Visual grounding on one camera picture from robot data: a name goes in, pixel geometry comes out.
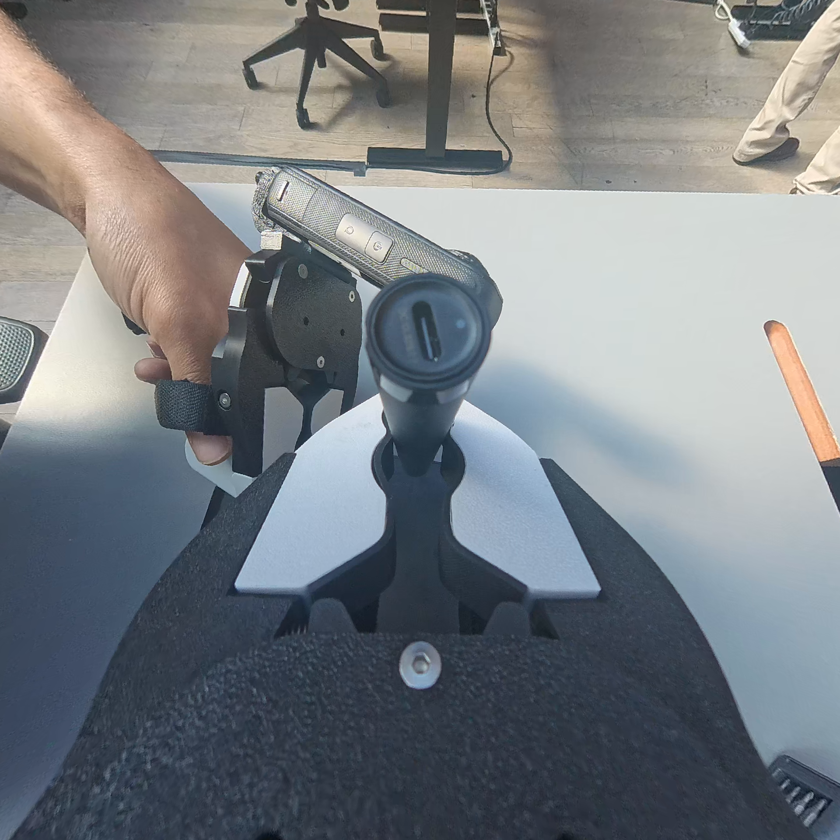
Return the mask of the black electric screwdriver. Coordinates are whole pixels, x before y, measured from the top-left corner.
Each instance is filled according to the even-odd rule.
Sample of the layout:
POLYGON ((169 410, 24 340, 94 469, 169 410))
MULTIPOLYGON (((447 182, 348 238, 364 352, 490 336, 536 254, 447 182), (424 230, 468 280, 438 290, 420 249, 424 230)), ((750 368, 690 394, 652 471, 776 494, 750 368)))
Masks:
POLYGON ((374 299, 365 348, 402 467, 423 476, 454 424, 490 347, 491 321, 456 280, 399 280, 374 299))

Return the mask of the grey screwdriver bit case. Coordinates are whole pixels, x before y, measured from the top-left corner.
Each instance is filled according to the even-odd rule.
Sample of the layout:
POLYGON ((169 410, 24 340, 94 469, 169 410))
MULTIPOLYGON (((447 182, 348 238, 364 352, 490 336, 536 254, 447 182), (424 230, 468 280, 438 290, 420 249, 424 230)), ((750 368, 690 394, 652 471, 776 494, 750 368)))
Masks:
POLYGON ((839 785, 791 756, 770 765, 773 783, 796 818, 815 838, 839 837, 839 785))

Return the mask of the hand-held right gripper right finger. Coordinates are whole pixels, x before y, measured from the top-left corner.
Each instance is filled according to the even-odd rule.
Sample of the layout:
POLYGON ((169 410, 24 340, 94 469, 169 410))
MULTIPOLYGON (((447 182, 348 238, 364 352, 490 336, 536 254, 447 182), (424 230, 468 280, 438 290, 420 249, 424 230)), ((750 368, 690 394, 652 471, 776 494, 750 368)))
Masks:
POLYGON ((539 457, 462 406, 444 446, 451 493, 439 570, 458 599, 592 599, 601 586, 539 457))

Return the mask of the black office chair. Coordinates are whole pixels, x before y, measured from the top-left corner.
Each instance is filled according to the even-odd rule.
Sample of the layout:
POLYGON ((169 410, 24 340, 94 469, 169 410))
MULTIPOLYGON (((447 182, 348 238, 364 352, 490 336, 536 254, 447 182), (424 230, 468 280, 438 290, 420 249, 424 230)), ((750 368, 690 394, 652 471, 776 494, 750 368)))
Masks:
POLYGON ((312 126, 304 100, 308 92, 313 68, 323 69, 327 66, 325 59, 327 51, 331 51, 345 63, 373 80, 376 86, 375 97, 381 108, 388 108, 392 103, 389 87, 383 75, 347 44, 349 39, 370 39, 373 57, 376 60, 383 61, 385 52, 379 30, 323 17, 320 15, 320 8, 329 8, 329 2, 307 1, 306 15, 297 18, 293 28, 270 41, 243 61, 246 85, 249 89, 255 90, 259 87, 254 72, 255 65, 285 55, 295 49, 303 51, 304 56, 296 101, 297 122, 302 130, 307 130, 312 126))

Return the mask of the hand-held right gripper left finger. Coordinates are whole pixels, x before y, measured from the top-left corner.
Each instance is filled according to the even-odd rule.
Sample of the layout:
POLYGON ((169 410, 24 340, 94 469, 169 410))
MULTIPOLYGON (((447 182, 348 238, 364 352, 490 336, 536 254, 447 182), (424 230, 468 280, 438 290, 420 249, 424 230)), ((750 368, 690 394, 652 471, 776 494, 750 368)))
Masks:
POLYGON ((303 444, 235 581, 245 594, 378 597, 395 571, 391 439, 378 395, 303 444))

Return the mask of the person's left hand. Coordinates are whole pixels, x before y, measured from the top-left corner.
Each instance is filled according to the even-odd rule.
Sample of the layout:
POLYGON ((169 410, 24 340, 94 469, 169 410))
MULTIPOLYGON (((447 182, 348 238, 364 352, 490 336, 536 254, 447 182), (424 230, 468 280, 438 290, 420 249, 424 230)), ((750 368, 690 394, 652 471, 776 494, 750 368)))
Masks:
POLYGON ((132 141, 69 156, 91 263, 110 298, 149 336, 145 382, 208 384, 228 330, 228 302, 249 248, 197 196, 132 141))

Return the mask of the white desk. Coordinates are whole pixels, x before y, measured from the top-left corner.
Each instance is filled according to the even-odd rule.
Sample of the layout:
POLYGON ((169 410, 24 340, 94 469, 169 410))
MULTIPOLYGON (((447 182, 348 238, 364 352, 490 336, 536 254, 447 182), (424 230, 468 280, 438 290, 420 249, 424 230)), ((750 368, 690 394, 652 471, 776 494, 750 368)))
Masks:
MULTIPOLYGON (((504 309, 470 400, 667 574, 762 757, 837 780, 838 511, 763 325, 837 431, 838 201, 344 190, 484 263, 504 309)), ((133 377, 145 353, 83 256, 2 449, 2 838, 211 498, 133 377)))

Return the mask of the black wood-edged desk panel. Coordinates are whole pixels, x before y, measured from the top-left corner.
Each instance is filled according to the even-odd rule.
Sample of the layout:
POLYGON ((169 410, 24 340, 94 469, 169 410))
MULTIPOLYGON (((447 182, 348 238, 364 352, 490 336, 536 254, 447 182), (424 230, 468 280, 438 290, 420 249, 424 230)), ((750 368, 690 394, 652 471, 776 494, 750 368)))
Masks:
POLYGON ((839 444, 790 331, 769 320, 763 329, 805 434, 839 508, 839 444))

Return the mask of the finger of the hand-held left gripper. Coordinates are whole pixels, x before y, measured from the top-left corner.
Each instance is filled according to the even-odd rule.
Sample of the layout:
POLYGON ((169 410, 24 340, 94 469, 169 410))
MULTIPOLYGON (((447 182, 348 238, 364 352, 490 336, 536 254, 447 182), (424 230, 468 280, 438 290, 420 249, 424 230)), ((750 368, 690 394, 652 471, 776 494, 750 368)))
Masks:
POLYGON ((326 426, 348 411, 354 404, 357 384, 358 372, 355 371, 344 377, 341 388, 331 386, 315 405, 315 425, 326 426))
POLYGON ((312 435, 312 413, 322 399, 322 384, 320 381, 289 380, 287 389, 295 396, 303 409, 301 431, 294 448, 297 451, 312 435))

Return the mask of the black desk leg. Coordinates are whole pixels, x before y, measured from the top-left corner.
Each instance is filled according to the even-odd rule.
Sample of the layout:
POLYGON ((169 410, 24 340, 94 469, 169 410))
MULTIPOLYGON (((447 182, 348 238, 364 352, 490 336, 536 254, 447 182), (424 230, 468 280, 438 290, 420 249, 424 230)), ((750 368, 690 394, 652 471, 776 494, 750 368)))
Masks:
POLYGON ((448 112, 455 50, 456 1, 427 2, 428 67, 425 146, 370 147, 366 167, 437 174, 490 175, 506 165, 498 150, 448 150, 448 112))

